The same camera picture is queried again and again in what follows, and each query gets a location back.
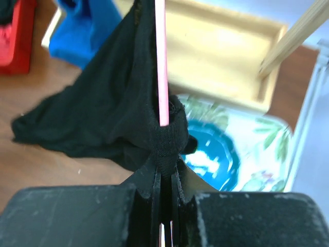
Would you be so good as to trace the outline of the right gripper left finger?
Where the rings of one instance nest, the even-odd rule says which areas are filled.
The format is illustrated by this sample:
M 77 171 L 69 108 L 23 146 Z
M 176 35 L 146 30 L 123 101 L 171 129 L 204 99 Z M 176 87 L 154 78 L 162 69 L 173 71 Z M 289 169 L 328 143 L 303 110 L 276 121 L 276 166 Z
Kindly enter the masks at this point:
M 159 191 L 152 165 L 120 185 L 22 189 L 1 214 L 1 246 L 157 246 Z

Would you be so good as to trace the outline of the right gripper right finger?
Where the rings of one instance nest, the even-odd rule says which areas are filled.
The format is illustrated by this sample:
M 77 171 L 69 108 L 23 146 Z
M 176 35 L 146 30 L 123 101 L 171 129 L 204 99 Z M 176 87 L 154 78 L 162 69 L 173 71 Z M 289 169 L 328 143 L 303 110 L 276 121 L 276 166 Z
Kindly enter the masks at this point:
M 307 195 L 217 191 L 182 160 L 172 175 L 174 246 L 328 246 L 328 225 Z

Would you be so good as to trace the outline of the black tank top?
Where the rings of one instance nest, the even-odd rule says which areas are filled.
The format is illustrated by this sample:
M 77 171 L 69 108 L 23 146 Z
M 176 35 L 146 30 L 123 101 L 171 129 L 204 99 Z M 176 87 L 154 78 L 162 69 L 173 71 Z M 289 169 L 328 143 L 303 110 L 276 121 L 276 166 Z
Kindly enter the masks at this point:
M 134 1 L 73 85 L 12 122 L 13 141 L 110 159 L 129 171 L 150 163 L 171 175 L 197 140 L 175 95 L 169 125 L 159 124 L 154 10 L 153 1 Z

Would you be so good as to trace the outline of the pink wire hanger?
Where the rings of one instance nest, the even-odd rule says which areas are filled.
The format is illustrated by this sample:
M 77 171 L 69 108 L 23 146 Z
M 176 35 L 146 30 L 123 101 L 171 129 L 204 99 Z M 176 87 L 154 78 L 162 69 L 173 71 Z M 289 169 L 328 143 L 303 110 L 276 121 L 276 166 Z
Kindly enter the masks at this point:
M 168 96 L 168 71 L 167 71 L 167 37 L 166 37 L 166 8 L 165 0 L 155 1 L 155 30 L 157 53 L 157 84 L 159 124 L 169 124 L 169 96 Z

